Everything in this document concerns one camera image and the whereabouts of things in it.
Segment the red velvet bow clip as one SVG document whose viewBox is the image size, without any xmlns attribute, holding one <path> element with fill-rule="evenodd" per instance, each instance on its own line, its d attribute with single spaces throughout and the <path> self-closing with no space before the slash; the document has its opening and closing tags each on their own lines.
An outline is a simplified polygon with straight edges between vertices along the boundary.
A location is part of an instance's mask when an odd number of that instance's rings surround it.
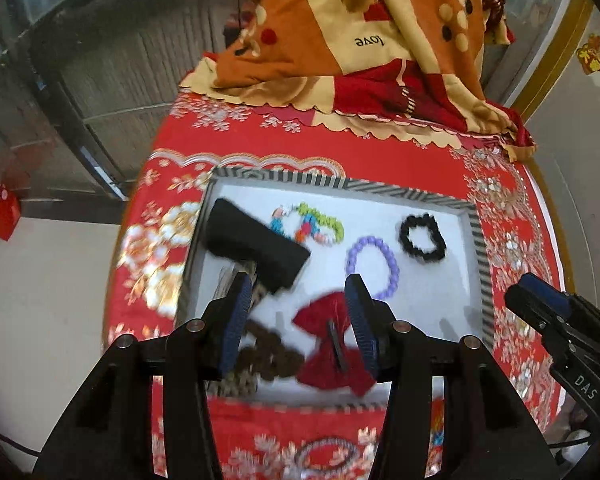
<svg viewBox="0 0 600 480">
<path fill-rule="evenodd" d="M 298 382 L 325 391 L 349 388 L 355 396 L 365 396 L 375 385 L 360 350 L 344 342 L 351 322 L 343 292 L 330 292 L 313 300 L 297 312 L 292 322 L 316 338 L 315 350 L 298 371 Z"/>
</svg>

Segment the striped white tray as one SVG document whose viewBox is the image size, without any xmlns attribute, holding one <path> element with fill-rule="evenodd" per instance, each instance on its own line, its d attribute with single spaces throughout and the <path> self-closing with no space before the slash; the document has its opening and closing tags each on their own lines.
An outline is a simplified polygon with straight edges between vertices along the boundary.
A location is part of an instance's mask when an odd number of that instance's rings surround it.
<svg viewBox="0 0 600 480">
<path fill-rule="evenodd" d="M 476 207 L 370 181 L 216 168 L 176 319 L 225 296 L 238 308 L 220 333 L 220 370 L 246 370 L 263 404 L 386 403 L 399 324 L 437 340 L 493 337 Z"/>
</svg>

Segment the red floral tablecloth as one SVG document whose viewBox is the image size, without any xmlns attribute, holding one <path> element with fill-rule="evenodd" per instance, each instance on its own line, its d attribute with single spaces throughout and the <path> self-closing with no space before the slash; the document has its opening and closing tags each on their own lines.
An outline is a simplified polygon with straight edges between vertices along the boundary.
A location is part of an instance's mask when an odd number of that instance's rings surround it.
<svg viewBox="0 0 600 480">
<path fill-rule="evenodd" d="M 138 339 L 170 333 L 180 296 L 186 250 L 198 207 L 216 166 L 305 171 L 419 188 L 469 200 L 478 210 L 495 306 L 495 359 L 547 430 L 564 402 L 540 337 L 513 313 L 503 294 L 524 272 L 564 287 L 552 219 L 527 166 L 512 164 L 495 141 L 378 140 L 351 130 L 312 125 L 300 112 L 215 102 L 181 93 L 162 123 L 140 170 L 122 220 L 109 278 L 105 328 Z M 327 444 L 334 434 L 357 444 L 362 456 L 334 479 L 366 479 L 384 408 L 254 408 L 210 401 L 216 445 L 227 479 L 283 479 L 305 444 L 304 462 L 342 463 L 346 448 Z"/>
</svg>

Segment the red box on floor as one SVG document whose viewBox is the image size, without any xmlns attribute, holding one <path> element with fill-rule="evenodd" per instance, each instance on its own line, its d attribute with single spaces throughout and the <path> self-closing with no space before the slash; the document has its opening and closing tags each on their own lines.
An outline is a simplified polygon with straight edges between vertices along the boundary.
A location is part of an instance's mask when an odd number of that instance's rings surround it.
<svg viewBox="0 0 600 480">
<path fill-rule="evenodd" d="M 21 217 L 20 203 L 15 194 L 0 182 L 0 239 L 7 242 L 14 234 Z"/>
</svg>

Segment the orange red patterned blanket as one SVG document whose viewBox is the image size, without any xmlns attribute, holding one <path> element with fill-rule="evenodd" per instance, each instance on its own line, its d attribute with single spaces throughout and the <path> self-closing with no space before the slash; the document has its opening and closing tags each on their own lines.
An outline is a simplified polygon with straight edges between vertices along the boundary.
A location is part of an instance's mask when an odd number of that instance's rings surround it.
<svg viewBox="0 0 600 480">
<path fill-rule="evenodd" d="M 486 98 L 483 51 L 511 44 L 505 0 L 252 0 L 248 24 L 185 76 L 185 91 L 311 112 L 332 130 L 400 140 L 478 136 L 510 160 L 535 145 Z"/>
</svg>

